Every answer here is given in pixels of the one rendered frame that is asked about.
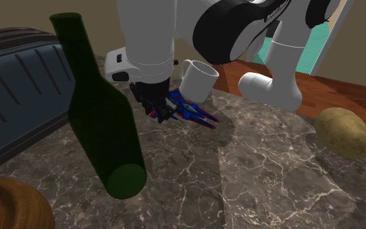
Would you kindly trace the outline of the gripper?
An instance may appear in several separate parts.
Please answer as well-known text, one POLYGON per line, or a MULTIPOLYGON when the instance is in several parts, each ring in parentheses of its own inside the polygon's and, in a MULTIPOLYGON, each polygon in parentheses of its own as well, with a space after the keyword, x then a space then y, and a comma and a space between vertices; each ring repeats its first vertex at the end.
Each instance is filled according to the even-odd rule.
POLYGON ((153 116, 152 104, 155 104, 158 123, 168 120, 176 112, 177 105, 166 98, 170 88, 170 78, 160 83, 130 83, 129 87, 136 101, 141 102, 146 115, 153 116))

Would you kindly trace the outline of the blue and red toy spaceship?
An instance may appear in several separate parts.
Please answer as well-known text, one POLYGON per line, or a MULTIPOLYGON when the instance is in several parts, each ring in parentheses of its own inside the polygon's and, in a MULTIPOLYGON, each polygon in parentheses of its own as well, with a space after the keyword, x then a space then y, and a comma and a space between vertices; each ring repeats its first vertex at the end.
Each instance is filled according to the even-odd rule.
MULTIPOLYGON (((184 120, 189 120, 191 122, 195 122, 207 128, 215 129, 214 125, 208 123, 206 119, 212 120, 214 122, 219 122, 218 118, 209 114, 208 112, 204 111, 200 108, 196 103, 192 103, 186 100, 182 94, 180 93, 179 89, 174 89, 168 92, 166 97, 172 103, 177 105, 176 112, 171 116, 174 120, 181 121, 178 117, 175 116, 177 114, 184 120)), ((154 112, 152 118, 157 118, 157 112, 155 110, 155 106, 153 105, 154 112)))

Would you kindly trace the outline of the white mug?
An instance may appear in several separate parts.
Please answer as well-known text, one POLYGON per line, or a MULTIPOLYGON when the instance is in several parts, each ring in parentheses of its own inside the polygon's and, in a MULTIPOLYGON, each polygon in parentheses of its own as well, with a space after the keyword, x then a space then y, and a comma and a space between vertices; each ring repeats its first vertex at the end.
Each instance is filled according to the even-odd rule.
POLYGON ((184 60, 180 67, 181 95, 193 103, 203 103, 211 92, 219 73, 201 61, 184 60))

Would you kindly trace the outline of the dark green glass bottle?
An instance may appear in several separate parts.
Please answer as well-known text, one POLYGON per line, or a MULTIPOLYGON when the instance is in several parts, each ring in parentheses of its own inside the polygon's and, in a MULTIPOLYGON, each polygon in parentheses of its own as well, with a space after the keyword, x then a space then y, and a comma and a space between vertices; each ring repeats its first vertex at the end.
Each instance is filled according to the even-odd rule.
POLYGON ((80 14, 50 16, 75 78, 70 126, 109 195, 128 199, 147 173, 127 97, 101 75, 80 14))

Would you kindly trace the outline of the brown wooden bowl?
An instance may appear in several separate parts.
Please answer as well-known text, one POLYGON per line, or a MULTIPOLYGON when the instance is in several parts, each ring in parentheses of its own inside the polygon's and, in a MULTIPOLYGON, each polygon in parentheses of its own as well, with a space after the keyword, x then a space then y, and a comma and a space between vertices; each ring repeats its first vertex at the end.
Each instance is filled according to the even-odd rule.
POLYGON ((30 185, 0 177, 0 229, 55 229, 53 211, 30 185))

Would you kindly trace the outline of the brown potato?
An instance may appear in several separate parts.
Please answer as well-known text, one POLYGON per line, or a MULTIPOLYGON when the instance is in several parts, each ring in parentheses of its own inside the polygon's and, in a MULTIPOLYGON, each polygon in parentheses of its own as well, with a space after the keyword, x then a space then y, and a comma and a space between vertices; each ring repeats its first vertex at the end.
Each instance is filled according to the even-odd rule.
POLYGON ((352 111, 327 108, 317 115, 314 128, 320 142, 334 154, 347 159, 366 156, 366 124, 352 111))

